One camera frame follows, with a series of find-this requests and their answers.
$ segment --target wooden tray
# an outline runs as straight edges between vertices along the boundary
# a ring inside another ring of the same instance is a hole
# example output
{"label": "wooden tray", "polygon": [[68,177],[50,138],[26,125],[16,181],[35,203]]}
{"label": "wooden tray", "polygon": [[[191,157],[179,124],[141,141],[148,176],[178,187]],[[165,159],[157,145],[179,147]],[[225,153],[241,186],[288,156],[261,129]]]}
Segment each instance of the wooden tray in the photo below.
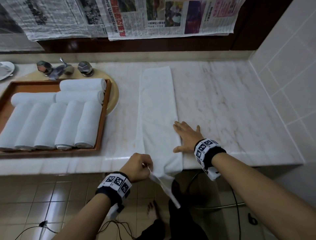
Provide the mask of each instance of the wooden tray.
{"label": "wooden tray", "polygon": [[[1,152],[0,156],[3,155],[29,155],[29,154],[52,154],[52,153],[69,153],[69,152],[86,152],[86,151],[96,151],[101,147],[101,140],[103,134],[103,128],[106,119],[106,108],[110,98],[111,92],[111,81],[105,79],[106,81],[106,91],[104,93],[104,100],[102,105],[102,112],[99,121],[98,135],[94,148],[73,148],[69,150],[33,150],[33,151],[8,151]],[[13,81],[4,91],[3,95],[0,97],[0,133],[2,132],[5,124],[7,123],[11,113],[13,112],[14,106],[11,104],[11,97],[17,92],[58,92],[60,81]]]}

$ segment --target countertop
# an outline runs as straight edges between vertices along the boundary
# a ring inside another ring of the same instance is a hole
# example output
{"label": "countertop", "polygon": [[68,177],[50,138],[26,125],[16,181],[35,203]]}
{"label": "countertop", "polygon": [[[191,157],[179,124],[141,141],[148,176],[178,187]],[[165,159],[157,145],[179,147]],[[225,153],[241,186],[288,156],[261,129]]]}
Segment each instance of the countertop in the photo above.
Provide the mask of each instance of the countertop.
{"label": "countertop", "polygon": [[[250,166],[302,164],[295,145],[248,61],[174,61],[96,63],[93,67],[118,84],[120,99],[107,117],[97,153],[29,158],[0,156],[0,175],[71,174],[117,171],[135,152],[139,79],[146,68],[170,66],[179,121],[201,126],[204,137]],[[0,82],[3,91],[15,78],[36,71],[18,64],[15,76]],[[199,169],[192,154],[184,169]]]}

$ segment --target towel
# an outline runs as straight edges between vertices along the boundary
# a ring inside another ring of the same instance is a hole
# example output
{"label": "towel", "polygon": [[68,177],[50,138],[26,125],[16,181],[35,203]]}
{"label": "towel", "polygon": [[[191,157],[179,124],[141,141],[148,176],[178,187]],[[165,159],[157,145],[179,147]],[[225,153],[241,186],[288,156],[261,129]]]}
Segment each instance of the towel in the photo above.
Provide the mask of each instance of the towel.
{"label": "towel", "polygon": [[55,92],[18,92],[11,97],[11,104],[17,106],[19,103],[30,102],[52,104],[56,100]]}
{"label": "towel", "polygon": [[22,130],[25,120],[31,112],[32,107],[33,105],[30,103],[21,103],[14,108],[0,134],[1,151],[14,150],[16,139]]}
{"label": "towel", "polygon": [[101,111],[102,106],[98,102],[88,101],[84,104],[75,138],[77,148],[94,148]]}
{"label": "towel", "polygon": [[59,84],[61,91],[89,91],[106,90],[106,81],[103,78],[68,79]]}
{"label": "towel", "polygon": [[34,142],[38,132],[42,126],[42,123],[47,116],[49,105],[44,103],[35,103],[31,109],[30,114],[25,120],[25,124],[21,132],[19,133],[16,142],[15,149],[22,151],[34,150]]}
{"label": "towel", "polygon": [[70,101],[55,140],[55,146],[60,150],[67,150],[75,146],[78,123],[80,121],[83,103]]}
{"label": "towel", "polygon": [[85,103],[87,101],[96,101],[103,104],[104,92],[102,91],[60,91],[56,94],[56,103],[69,103],[78,101]]}
{"label": "towel", "polygon": [[49,107],[48,113],[35,139],[35,148],[44,150],[55,148],[55,140],[66,108],[67,105],[64,103],[53,103]]}
{"label": "towel", "polygon": [[174,176],[183,170],[182,153],[173,153],[181,145],[172,125],[178,120],[170,67],[146,69],[140,79],[136,131],[136,150],[153,160],[150,179],[160,184],[177,208],[171,193]]}

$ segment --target hand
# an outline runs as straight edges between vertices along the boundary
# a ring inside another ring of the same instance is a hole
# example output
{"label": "hand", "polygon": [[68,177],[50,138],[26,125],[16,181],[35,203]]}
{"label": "hand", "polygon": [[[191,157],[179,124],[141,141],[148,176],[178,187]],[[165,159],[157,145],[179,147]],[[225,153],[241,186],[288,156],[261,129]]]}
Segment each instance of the hand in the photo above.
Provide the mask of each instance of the hand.
{"label": "hand", "polygon": [[179,123],[174,122],[174,130],[180,135],[183,140],[182,146],[177,146],[174,148],[173,152],[194,152],[194,147],[198,141],[204,139],[201,134],[200,126],[197,126],[197,130],[194,131],[186,122]]}
{"label": "hand", "polygon": [[148,154],[134,153],[120,172],[125,173],[130,182],[139,182],[149,177],[150,171],[153,171],[153,161]]}

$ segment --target leg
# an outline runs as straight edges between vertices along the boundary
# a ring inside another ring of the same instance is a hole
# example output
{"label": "leg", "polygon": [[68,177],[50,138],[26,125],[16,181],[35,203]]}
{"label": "leg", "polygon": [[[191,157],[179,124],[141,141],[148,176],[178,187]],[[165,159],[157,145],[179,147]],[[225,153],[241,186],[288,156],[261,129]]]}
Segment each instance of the leg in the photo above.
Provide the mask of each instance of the leg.
{"label": "leg", "polygon": [[165,224],[160,218],[156,201],[148,205],[148,218],[154,223],[142,231],[136,240],[163,240],[165,238]]}
{"label": "leg", "polygon": [[181,208],[177,209],[174,203],[169,200],[171,239],[208,240],[204,230],[193,221],[185,201],[181,199],[179,184],[176,181],[174,183],[173,194],[181,204]]}

